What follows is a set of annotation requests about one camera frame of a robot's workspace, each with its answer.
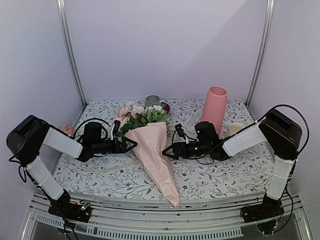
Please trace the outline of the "pink flower bouquet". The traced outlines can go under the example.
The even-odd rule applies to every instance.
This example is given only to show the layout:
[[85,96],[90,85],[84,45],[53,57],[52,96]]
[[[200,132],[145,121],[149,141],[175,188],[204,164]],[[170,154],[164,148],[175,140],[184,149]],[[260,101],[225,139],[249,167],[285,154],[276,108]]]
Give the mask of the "pink flower bouquet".
[[160,105],[123,105],[115,112],[119,134],[137,142],[134,154],[162,196],[178,207],[180,197],[169,160],[162,151],[167,146],[168,113]]

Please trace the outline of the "cream printed ribbon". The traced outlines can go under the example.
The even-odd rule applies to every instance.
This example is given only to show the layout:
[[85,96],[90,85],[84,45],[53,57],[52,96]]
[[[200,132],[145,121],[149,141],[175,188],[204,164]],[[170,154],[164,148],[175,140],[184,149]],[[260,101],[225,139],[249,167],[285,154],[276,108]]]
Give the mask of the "cream printed ribbon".
[[75,163],[70,162],[69,158],[66,159],[66,163],[68,163],[72,167],[80,169],[81,171],[93,172],[93,173],[107,173],[107,172],[121,170],[121,169],[124,169],[124,168],[127,168],[127,167],[131,167],[131,166],[140,164],[139,160],[136,159],[136,160],[134,160],[132,162],[129,162],[129,163],[126,163],[126,164],[116,165],[116,166],[112,166],[112,167],[104,167],[104,166],[102,166],[102,167],[100,167],[98,169],[98,168],[94,168],[94,167],[83,167],[83,166],[76,165]]

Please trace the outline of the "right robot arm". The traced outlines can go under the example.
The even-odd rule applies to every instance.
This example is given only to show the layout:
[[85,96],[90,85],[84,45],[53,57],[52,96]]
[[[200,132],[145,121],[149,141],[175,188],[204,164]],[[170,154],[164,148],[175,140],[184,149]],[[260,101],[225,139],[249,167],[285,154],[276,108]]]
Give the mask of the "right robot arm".
[[219,138],[208,121],[199,122],[194,128],[196,141],[173,142],[162,154],[174,160],[210,156],[212,160],[226,161],[244,150],[265,144],[274,162],[269,187],[260,204],[246,205],[240,214],[245,222],[253,222],[284,213],[282,197],[301,150],[302,129],[296,122],[273,107],[259,120],[224,139]]

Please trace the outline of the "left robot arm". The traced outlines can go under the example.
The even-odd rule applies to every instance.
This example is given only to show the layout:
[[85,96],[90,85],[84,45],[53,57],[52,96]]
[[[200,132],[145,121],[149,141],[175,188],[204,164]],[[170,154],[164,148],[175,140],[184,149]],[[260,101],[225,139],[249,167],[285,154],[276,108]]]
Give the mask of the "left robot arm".
[[124,154],[138,144],[125,136],[119,137],[120,121],[104,127],[103,119],[90,118],[81,123],[83,134],[76,139],[34,115],[26,117],[7,136],[6,145],[13,156],[10,162],[24,170],[24,180],[29,177],[50,201],[48,212],[65,219],[88,222],[92,208],[87,201],[71,202],[70,194],[58,184],[40,157],[47,146],[80,162],[98,155]]

